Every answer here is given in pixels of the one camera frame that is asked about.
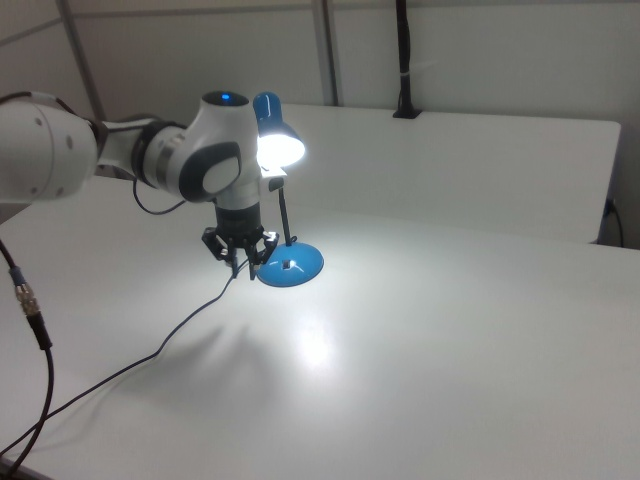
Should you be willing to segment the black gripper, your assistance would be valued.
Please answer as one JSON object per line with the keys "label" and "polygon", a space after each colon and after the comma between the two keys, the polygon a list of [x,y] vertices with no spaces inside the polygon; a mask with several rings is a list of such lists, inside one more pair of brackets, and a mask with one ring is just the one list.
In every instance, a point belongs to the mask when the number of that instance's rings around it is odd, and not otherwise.
{"label": "black gripper", "polygon": [[262,265],[270,259],[279,243],[279,234],[265,231],[261,223],[260,204],[243,209],[215,207],[216,227],[204,229],[201,240],[217,261],[238,275],[237,249],[247,247],[250,279],[255,280]]}

